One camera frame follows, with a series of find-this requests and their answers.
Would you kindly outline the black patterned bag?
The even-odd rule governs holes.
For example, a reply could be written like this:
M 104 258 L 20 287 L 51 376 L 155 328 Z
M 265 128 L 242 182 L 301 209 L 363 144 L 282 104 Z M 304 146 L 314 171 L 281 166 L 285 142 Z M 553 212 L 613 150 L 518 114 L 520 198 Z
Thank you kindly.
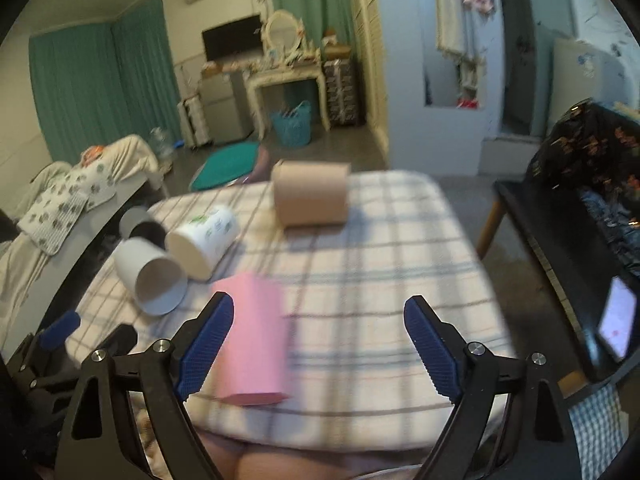
M 639 121 L 583 100 L 555 123 L 526 178 L 575 192 L 620 263 L 639 274 Z

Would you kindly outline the black television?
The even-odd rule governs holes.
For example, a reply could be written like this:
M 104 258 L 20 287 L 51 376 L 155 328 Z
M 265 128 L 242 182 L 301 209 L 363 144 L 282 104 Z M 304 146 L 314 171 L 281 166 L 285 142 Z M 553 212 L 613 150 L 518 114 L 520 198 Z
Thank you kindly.
M 219 25 L 202 32 L 206 60 L 243 54 L 262 48 L 262 18 L 259 14 Z

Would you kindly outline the black silver trunk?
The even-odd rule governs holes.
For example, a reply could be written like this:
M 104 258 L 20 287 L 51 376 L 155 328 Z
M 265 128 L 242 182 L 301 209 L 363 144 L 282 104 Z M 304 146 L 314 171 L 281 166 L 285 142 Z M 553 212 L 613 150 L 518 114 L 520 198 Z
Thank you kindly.
M 350 58 L 323 62 L 326 106 L 332 126 L 356 126 L 359 122 L 358 79 Z

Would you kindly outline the blue laundry basket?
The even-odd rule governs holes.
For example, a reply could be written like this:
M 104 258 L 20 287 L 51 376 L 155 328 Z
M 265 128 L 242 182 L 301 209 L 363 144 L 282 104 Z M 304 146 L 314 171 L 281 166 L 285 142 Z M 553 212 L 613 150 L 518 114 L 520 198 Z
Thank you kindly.
M 311 104 L 302 101 L 284 112 L 270 114 L 279 142 L 286 148 L 302 148 L 311 140 Z

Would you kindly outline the tan cardboard cup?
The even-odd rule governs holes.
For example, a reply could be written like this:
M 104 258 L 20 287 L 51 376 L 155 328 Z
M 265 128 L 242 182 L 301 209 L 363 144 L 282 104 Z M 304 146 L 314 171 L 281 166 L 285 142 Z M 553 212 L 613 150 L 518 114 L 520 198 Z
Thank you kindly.
M 350 165 L 280 160 L 273 167 L 274 213 L 284 228 L 338 226 L 348 219 Z

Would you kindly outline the cream louvered wardrobe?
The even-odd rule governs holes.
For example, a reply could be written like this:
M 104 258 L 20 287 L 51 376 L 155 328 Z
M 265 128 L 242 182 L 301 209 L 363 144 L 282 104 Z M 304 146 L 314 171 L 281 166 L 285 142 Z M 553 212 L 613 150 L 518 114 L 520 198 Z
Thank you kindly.
M 390 141 L 384 72 L 385 49 L 378 0 L 352 0 L 352 19 L 367 124 L 384 160 L 388 162 Z

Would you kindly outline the smartphone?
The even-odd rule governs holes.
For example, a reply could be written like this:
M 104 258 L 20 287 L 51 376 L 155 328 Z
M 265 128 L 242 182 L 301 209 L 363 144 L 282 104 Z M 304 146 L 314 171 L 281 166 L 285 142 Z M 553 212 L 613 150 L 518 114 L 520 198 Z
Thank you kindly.
M 612 278 L 598 325 L 598 338 L 616 362 L 626 359 L 637 311 L 637 296 L 619 277 Z

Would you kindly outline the oval vanity mirror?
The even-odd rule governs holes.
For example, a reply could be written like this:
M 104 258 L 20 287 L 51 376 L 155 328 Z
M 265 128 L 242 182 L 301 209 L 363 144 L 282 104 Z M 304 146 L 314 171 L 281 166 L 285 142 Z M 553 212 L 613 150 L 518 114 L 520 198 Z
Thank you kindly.
M 274 11 L 262 25 L 262 42 L 268 50 L 289 54 L 300 43 L 299 22 L 290 12 Z

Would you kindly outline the white cup green print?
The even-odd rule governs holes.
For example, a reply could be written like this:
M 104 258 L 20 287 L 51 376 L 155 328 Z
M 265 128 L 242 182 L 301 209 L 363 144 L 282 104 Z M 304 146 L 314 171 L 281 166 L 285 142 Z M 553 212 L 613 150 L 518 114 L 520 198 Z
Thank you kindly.
M 239 220 L 233 211 L 216 206 L 168 232 L 165 247 L 188 278 L 207 282 L 239 234 Z

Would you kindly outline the patterned quilt blanket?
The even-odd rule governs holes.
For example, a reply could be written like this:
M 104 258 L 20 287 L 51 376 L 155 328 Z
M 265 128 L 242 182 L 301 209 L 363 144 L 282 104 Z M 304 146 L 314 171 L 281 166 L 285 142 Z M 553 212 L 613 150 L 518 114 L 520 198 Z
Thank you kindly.
M 42 252 L 54 256 L 81 215 L 115 194 L 113 163 L 100 158 L 55 179 L 37 196 L 17 226 Z

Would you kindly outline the white suitcase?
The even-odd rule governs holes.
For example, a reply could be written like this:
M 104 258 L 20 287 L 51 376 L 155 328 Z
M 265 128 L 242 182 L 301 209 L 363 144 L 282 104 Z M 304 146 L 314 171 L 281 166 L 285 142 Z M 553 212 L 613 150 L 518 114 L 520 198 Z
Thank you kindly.
M 177 110 L 183 142 L 188 148 L 195 150 L 212 142 L 204 108 L 198 94 L 180 101 Z

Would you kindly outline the white plastic cup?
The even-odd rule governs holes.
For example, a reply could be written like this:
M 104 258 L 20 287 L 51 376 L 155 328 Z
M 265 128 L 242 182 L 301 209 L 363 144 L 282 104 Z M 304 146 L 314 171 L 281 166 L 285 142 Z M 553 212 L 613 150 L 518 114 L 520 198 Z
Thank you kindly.
M 114 265 L 126 291 L 147 315 L 168 314 L 186 296 L 188 277 L 182 266 L 145 238 L 121 242 L 114 251 Z

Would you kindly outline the grey plastic cup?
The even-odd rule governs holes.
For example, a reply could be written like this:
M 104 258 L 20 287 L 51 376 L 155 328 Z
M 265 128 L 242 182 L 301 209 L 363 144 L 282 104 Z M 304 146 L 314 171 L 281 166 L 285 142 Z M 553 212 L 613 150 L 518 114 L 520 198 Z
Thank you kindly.
M 128 209 L 120 218 L 118 228 L 122 240 L 141 237 L 160 249 L 165 248 L 165 228 L 143 207 Z

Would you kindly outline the teal window curtain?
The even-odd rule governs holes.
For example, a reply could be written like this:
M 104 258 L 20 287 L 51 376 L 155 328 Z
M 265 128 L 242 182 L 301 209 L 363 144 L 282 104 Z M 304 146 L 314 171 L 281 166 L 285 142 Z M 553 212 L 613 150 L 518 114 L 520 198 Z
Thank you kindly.
M 163 0 L 120 18 L 29 38 L 28 64 L 40 130 L 54 160 L 76 162 L 91 145 L 160 128 L 181 139 L 178 84 Z

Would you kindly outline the water jug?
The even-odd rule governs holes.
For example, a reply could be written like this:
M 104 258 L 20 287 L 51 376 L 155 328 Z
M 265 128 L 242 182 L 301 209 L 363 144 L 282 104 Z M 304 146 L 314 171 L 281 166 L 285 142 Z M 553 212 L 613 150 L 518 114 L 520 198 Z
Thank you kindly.
M 174 160 L 174 144 L 171 142 L 169 133 L 160 127 L 150 130 L 149 144 L 157 159 L 162 164 L 169 164 Z

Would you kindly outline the white hanging towel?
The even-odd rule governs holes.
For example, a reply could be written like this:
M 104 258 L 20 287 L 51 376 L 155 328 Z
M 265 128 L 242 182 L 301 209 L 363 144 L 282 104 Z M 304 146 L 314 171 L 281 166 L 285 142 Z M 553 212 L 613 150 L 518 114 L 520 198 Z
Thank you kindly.
M 464 0 L 435 0 L 436 48 L 457 60 L 479 63 L 480 42 L 469 3 Z

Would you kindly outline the grey mini fridge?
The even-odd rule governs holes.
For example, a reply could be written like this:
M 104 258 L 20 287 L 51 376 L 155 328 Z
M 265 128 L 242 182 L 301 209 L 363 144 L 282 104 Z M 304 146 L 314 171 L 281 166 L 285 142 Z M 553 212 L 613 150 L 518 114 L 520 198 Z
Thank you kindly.
M 253 133 L 254 122 L 240 72 L 203 77 L 200 96 L 213 144 L 239 142 Z

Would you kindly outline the white washing machine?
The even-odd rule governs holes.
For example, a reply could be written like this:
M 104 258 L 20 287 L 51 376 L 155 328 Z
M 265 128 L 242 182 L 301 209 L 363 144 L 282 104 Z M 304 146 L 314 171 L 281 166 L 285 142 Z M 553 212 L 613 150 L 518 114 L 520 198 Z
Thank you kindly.
M 588 42 L 556 38 L 552 51 L 548 131 L 579 102 L 631 105 L 631 82 L 623 63 Z

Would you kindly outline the pink faceted cup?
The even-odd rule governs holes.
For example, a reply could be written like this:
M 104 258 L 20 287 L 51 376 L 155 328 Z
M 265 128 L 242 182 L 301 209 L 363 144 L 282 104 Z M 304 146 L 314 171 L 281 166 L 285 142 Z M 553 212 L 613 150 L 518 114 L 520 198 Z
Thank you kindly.
M 290 396 L 282 287 L 257 274 L 216 281 L 233 302 L 233 323 L 216 357 L 215 396 L 236 406 L 278 404 Z

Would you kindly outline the plaid tablecloth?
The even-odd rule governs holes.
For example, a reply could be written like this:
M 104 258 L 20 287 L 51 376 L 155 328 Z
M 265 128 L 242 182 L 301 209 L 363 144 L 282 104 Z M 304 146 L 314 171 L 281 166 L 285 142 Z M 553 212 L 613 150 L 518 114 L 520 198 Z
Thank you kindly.
M 280 284 L 292 388 L 279 404 L 240 408 L 220 403 L 208 378 L 186 401 L 195 426 L 300 450 L 429 448 L 451 406 L 405 330 L 402 311 L 416 295 L 464 338 L 512 354 L 485 270 L 430 177 L 353 174 L 344 226 L 281 229 L 266 182 L 168 198 L 151 211 L 173 229 L 220 205 L 233 210 L 241 232 L 216 277 L 252 272 Z

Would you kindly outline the bed with blankets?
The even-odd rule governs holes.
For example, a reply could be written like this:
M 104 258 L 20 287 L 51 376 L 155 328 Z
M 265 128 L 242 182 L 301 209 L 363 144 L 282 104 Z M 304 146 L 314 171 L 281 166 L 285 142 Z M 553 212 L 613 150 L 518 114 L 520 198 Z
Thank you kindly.
M 158 190 L 160 162 L 141 136 L 92 146 L 80 162 L 52 162 L 40 171 L 15 206 L 2 212 L 1 339 L 6 340 L 29 289 L 70 240 L 80 218 L 116 197 L 116 185 L 141 174 Z

